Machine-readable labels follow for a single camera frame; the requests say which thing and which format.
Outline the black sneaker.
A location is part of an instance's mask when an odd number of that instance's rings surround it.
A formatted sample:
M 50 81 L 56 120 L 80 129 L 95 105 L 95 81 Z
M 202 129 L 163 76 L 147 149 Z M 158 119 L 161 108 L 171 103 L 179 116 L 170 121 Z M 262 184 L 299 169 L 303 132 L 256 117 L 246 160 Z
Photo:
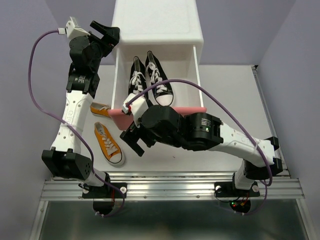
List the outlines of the black sneaker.
M 130 79 L 128 84 L 128 95 L 138 95 L 147 88 L 146 67 L 138 56 L 133 58 L 130 69 Z
M 147 52 L 145 66 L 152 86 L 168 80 L 160 61 L 151 50 Z M 157 85 L 152 89 L 152 94 L 156 103 L 161 106 L 170 106 L 174 101 L 174 92 L 170 83 Z

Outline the dark pink drawer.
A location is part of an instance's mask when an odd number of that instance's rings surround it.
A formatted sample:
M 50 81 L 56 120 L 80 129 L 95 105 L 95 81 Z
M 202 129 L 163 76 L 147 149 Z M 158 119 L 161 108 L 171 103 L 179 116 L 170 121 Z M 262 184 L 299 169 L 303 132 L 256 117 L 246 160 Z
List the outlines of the dark pink drawer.
M 147 52 L 152 51 L 158 58 L 168 79 L 181 79 L 200 85 L 199 61 L 197 48 L 194 45 L 128 45 L 119 47 L 115 52 L 115 77 L 110 116 L 119 130 L 126 130 L 133 122 L 131 115 L 122 112 L 122 106 L 128 97 L 131 67 L 135 56 L 139 57 L 146 67 Z M 150 79 L 145 70 L 146 84 Z M 148 98 L 155 105 L 153 92 Z

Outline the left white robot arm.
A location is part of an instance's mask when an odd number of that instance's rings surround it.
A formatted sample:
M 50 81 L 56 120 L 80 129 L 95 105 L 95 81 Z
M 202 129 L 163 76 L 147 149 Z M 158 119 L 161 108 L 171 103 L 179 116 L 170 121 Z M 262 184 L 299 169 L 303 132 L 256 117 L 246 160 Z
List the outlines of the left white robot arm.
M 90 27 L 102 37 L 79 27 L 73 18 L 65 27 L 55 30 L 69 39 L 71 64 L 64 112 L 61 117 L 56 117 L 60 127 L 51 148 L 42 152 L 41 159 L 55 177 L 78 180 L 85 189 L 94 189 L 100 197 L 106 197 L 114 190 L 124 198 L 123 192 L 111 184 L 109 175 L 94 168 L 93 151 L 89 150 L 89 157 L 81 154 L 82 146 L 89 147 L 82 138 L 82 132 L 100 82 L 98 70 L 101 60 L 120 41 L 118 27 L 104 26 L 96 21 L 92 21 Z

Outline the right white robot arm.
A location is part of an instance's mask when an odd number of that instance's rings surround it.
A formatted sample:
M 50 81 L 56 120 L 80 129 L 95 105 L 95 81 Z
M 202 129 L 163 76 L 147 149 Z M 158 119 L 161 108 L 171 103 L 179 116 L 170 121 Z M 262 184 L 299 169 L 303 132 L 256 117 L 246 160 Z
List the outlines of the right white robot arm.
M 282 160 L 275 156 L 279 148 L 276 137 L 248 138 L 205 112 L 182 116 L 170 106 L 153 105 L 143 113 L 139 126 L 131 123 L 120 138 L 138 156 L 144 154 L 138 145 L 138 140 L 142 140 L 149 148 L 162 143 L 194 152 L 222 152 L 242 159 L 231 181 L 215 183 L 215 195 L 219 198 L 258 197 L 257 182 L 283 171 Z

